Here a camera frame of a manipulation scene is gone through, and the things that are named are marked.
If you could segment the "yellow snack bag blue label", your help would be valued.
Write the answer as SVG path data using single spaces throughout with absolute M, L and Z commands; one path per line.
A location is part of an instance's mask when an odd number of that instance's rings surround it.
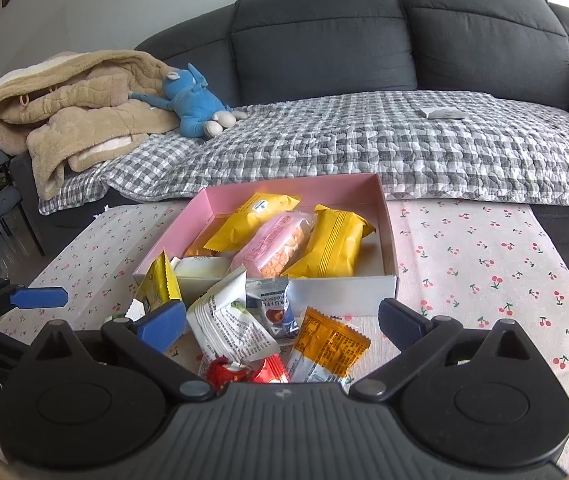
M 156 257 L 136 292 L 135 299 L 150 313 L 170 300 L 181 300 L 179 284 L 166 252 Z

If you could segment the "white grey snack bag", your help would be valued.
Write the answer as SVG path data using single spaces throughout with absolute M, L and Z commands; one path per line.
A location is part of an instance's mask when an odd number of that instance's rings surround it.
M 207 289 L 187 310 L 187 321 L 204 355 L 249 364 L 279 353 L 279 344 L 246 308 L 246 270 L 239 266 Z

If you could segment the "golden yellow snack bag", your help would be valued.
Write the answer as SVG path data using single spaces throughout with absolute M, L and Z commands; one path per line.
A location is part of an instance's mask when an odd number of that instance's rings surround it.
M 362 240 L 376 228 L 353 211 L 318 204 L 314 212 L 315 226 L 303 255 L 283 274 L 289 278 L 350 278 Z

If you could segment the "yellow snack bag with code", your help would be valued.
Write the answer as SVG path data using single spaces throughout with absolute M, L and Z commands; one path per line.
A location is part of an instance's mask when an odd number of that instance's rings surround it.
M 211 252 L 237 252 L 256 234 L 258 229 L 279 212 L 295 209 L 300 195 L 257 192 L 227 218 L 207 240 L 204 248 Z

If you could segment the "pink snack package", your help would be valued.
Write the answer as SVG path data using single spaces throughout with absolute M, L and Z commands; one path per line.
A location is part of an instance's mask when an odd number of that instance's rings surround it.
M 307 212 L 275 214 L 232 258 L 229 270 L 244 266 L 248 278 L 278 278 L 311 236 L 314 222 Z

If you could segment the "orange foil snack packet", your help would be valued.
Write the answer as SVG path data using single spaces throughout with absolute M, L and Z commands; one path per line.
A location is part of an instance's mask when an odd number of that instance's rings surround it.
M 355 328 L 308 307 L 287 361 L 290 382 L 347 385 L 351 368 L 370 344 Z

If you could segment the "cherry pattern tablecloth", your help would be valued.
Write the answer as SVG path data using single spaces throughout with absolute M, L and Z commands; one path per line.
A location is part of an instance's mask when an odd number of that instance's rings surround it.
M 526 206 L 458 200 L 389 203 L 397 297 L 432 318 L 448 315 L 487 328 L 513 318 L 535 342 L 569 396 L 569 269 Z M 0 332 L 31 342 L 45 322 L 64 318 L 94 330 L 132 301 L 134 272 L 153 247 L 167 250 L 181 220 L 220 215 L 212 203 L 113 208 L 94 219 L 36 278 L 70 295 L 63 309 L 15 310 Z M 569 441 L 559 460 L 569 471 Z

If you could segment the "small silver snack packet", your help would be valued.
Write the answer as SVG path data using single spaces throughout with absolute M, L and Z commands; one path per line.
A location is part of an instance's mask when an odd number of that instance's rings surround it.
M 299 326 L 287 296 L 289 278 L 250 278 L 245 285 L 246 308 L 276 339 L 291 339 Z

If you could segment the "pink cardboard box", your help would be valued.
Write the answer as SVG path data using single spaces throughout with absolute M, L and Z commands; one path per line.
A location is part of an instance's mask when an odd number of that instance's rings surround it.
M 248 284 L 283 278 L 293 314 L 376 315 L 397 292 L 385 194 L 375 174 L 210 186 L 190 200 L 135 271 L 160 256 L 193 304 L 234 271 Z

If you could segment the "red candy wrapper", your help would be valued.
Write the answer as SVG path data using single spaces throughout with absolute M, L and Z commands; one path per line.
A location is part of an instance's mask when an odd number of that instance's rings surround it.
M 230 359 L 221 356 L 207 367 L 205 378 L 217 391 L 222 391 L 233 382 L 247 382 L 248 384 L 271 384 L 272 382 L 286 384 L 290 382 L 289 374 L 279 354 L 249 364 L 231 362 Z

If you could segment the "grey checkered blanket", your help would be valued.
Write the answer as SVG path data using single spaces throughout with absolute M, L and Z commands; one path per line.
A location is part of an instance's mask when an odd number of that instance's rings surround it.
M 456 107 L 429 120 L 421 107 Z M 191 197 L 207 186 L 377 174 L 390 200 L 461 198 L 569 206 L 569 113 L 469 91 L 375 91 L 250 105 L 213 140 L 156 134 L 67 178 L 42 214 L 101 200 Z

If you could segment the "beige fleece blanket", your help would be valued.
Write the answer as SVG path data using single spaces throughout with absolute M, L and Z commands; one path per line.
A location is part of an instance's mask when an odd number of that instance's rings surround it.
M 41 200 L 79 174 L 178 125 L 173 112 L 135 100 L 159 96 L 170 66 L 147 52 L 60 53 L 0 78 L 0 150 L 30 154 Z

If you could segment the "white tissue packet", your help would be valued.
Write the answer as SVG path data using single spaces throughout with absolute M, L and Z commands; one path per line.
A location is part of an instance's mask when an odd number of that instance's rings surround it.
M 456 107 L 421 107 L 419 114 L 429 120 L 461 120 L 469 117 L 469 113 Z

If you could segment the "blue plush toy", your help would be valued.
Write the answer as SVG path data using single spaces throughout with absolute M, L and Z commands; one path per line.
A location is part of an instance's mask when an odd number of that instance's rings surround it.
M 207 89 L 206 78 L 188 64 L 172 68 L 164 77 L 164 96 L 130 92 L 129 97 L 153 107 L 174 112 L 179 118 L 179 133 L 190 139 L 213 139 L 248 117 L 243 110 L 233 110 Z

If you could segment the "dark grey sofa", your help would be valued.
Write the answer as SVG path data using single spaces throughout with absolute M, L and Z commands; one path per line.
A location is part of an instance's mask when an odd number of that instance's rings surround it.
M 569 8 L 547 0 L 239 0 L 140 48 L 232 105 L 471 90 L 569 112 Z

